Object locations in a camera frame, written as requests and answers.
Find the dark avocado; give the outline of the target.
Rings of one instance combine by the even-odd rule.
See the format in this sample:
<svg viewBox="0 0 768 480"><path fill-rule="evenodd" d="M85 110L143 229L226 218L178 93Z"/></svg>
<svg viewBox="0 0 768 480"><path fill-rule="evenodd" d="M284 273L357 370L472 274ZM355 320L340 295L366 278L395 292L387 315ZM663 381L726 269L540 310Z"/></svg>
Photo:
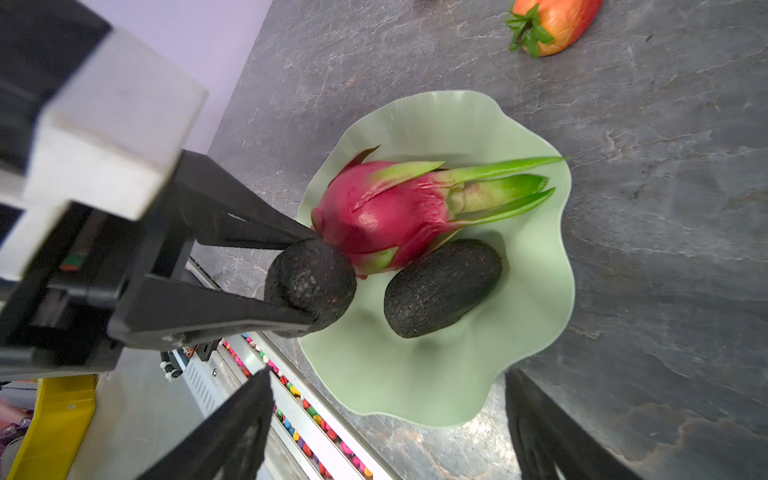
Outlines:
<svg viewBox="0 0 768 480"><path fill-rule="evenodd" d="M398 272L386 287L384 315L402 338L457 323L498 284L502 257L478 239L451 241Z"/></svg>
<svg viewBox="0 0 768 480"><path fill-rule="evenodd" d="M264 300L302 310L313 316L313 323L304 331L274 333L298 338L329 327L347 311L356 288L355 270L337 247L318 238L291 245L267 271Z"/></svg>

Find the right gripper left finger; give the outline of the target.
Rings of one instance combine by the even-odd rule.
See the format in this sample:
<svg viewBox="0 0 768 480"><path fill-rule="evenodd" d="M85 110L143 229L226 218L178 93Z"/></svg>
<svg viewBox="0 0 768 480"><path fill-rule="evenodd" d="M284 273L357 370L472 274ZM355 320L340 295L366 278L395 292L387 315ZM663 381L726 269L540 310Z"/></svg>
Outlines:
<svg viewBox="0 0 768 480"><path fill-rule="evenodd" d="M270 374L250 377L143 479L254 479L265 458L274 408Z"/></svg>

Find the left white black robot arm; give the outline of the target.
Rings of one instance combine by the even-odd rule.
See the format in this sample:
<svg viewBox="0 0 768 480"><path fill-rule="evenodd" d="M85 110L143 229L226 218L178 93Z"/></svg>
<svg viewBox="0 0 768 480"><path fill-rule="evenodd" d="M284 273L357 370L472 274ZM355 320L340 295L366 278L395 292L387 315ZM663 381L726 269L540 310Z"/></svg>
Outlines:
<svg viewBox="0 0 768 480"><path fill-rule="evenodd" d="M309 314L182 279L194 244L311 232L184 144L205 88L77 1L1 5L1 377L113 369Z"/></svg>

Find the green wavy fruit bowl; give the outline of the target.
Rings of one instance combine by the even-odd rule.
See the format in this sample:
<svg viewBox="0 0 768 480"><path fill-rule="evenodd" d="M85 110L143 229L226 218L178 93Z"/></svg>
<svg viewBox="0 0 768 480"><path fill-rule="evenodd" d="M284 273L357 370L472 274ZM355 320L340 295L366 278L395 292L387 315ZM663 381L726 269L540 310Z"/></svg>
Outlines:
<svg viewBox="0 0 768 480"><path fill-rule="evenodd" d="M379 160L436 159L449 167L555 156L545 139L474 91L424 92L395 100L355 121L309 182L297 218L308 223L329 181L364 148ZM383 312L389 274L359 282L332 326L300 339L330 394L359 414L389 415L427 428L472 420L496 378L551 345L574 308L575 280L561 234L571 174L543 166L553 195L520 216L468 228L489 243L504 268L494 291L458 323L414 339L396 335Z"/></svg>

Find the red strawberry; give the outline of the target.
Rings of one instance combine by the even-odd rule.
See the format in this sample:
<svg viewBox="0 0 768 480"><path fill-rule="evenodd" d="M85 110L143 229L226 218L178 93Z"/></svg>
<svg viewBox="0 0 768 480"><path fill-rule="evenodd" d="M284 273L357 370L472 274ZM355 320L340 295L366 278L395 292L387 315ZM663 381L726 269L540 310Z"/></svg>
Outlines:
<svg viewBox="0 0 768 480"><path fill-rule="evenodd" d="M595 20L602 0L516 0L505 20L508 49L533 58L555 55L576 42Z"/></svg>

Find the pink dragon fruit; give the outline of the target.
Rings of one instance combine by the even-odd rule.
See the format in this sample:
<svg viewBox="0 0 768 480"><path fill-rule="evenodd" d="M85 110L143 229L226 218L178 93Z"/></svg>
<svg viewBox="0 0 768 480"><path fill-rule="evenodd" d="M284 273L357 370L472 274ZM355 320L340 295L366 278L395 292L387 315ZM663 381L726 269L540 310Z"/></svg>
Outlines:
<svg viewBox="0 0 768 480"><path fill-rule="evenodd" d="M372 152L359 152L311 212L313 230L360 278L400 270L459 230L524 214L555 192L532 172L555 157L447 169L441 161L369 161Z"/></svg>

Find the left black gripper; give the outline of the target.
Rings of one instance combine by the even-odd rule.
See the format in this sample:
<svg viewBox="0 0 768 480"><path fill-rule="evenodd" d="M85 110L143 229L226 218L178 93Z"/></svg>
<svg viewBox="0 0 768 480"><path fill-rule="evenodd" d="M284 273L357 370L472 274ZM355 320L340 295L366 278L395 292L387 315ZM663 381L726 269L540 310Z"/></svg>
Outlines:
<svg viewBox="0 0 768 480"><path fill-rule="evenodd" d="M201 245L252 250L284 250L313 230L204 154L182 152L173 189L138 221L66 209L23 279L1 282L2 380L109 371L123 344L170 351L311 325L302 310L192 285L186 264L189 227Z"/></svg>

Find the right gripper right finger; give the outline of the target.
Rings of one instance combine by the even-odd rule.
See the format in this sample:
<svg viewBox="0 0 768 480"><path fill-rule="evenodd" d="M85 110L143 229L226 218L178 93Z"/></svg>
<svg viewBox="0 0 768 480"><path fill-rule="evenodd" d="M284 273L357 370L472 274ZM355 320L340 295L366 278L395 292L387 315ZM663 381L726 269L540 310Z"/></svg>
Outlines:
<svg viewBox="0 0 768 480"><path fill-rule="evenodd" d="M640 479L522 371L507 370L505 385L508 428L524 479Z"/></svg>

